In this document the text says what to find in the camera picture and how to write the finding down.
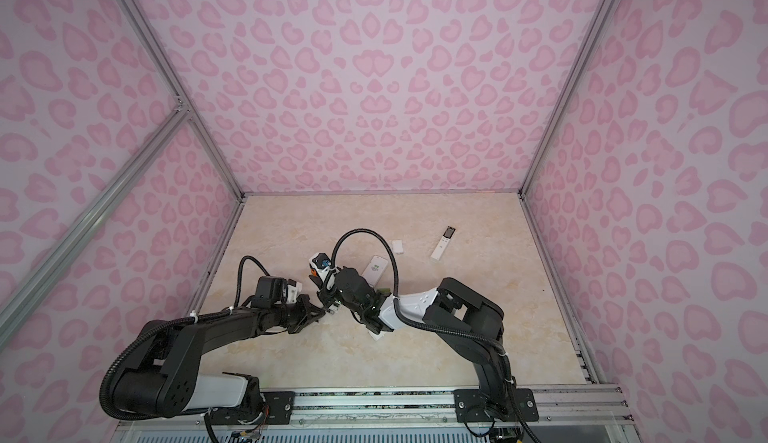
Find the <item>white remote with eco sticker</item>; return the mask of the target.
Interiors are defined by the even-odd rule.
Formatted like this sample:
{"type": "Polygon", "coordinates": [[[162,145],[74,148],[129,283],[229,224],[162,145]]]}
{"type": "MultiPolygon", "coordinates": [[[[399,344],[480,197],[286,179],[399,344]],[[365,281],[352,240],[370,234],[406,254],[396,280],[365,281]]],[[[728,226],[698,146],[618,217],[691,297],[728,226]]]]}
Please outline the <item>white remote with eco sticker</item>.
{"type": "Polygon", "coordinates": [[[389,267],[390,261],[378,255],[374,255],[362,273],[362,277],[369,286],[375,287],[381,279],[385,270],[389,267]]]}

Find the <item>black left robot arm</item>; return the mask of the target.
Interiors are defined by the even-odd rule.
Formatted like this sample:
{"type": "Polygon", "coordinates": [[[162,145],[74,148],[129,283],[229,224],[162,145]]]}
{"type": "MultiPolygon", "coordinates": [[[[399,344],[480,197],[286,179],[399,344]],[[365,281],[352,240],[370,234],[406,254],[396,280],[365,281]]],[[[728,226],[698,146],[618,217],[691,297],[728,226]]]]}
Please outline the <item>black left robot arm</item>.
{"type": "Polygon", "coordinates": [[[173,418],[223,411],[234,423],[264,420],[266,403],[258,378],[241,373],[206,377],[202,357],[229,344],[289,334],[319,321],[326,311],[301,294],[294,304],[270,308],[228,307],[216,313],[153,320],[113,361],[99,388],[99,404],[123,421],[173,418]]]}

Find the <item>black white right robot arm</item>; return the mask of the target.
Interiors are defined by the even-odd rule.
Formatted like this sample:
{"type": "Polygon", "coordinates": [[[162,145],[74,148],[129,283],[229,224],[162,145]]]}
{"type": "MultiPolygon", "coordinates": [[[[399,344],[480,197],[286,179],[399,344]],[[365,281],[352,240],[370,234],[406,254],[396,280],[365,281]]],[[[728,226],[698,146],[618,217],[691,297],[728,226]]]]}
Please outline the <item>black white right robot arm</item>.
{"type": "Polygon", "coordinates": [[[512,418],[516,383],[503,347],[500,306],[454,278],[429,291],[403,295],[398,270],[393,271],[390,291],[372,287],[349,267],[312,269],[310,279],[326,309],[347,308],[376,339],[405,327],[438,335],[473,364],[487,414],[503,421],[512,418]]]}

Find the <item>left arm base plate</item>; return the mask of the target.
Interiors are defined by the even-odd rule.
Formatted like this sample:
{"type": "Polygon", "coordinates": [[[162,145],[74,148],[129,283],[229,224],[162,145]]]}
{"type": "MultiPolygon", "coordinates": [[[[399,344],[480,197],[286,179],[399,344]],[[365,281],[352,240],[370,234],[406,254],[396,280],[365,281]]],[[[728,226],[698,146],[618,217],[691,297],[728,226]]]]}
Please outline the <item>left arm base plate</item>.
{"type": "Polygon", "coordinates": [[[210,417],[214,426],[288,425],[291,420],[296,393],[275,391],[252,393],[232,408],[219,408],[210,417]]]}

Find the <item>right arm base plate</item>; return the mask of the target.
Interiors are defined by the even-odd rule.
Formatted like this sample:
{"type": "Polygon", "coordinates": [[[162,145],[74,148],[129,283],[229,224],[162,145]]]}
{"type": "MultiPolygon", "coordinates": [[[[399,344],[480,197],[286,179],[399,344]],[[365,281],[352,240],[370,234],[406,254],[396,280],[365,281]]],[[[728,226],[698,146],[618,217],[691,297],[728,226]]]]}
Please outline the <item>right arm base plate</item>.
{"type": "Polygon", "coordinates": [[[540,419],[534,393],[528,388],[515,388],[513,400],[502,403],[492,402],[479,389],[457,389],[452,395],[460,423],[517,422],[519,416],[526,423],[540,419]]]}

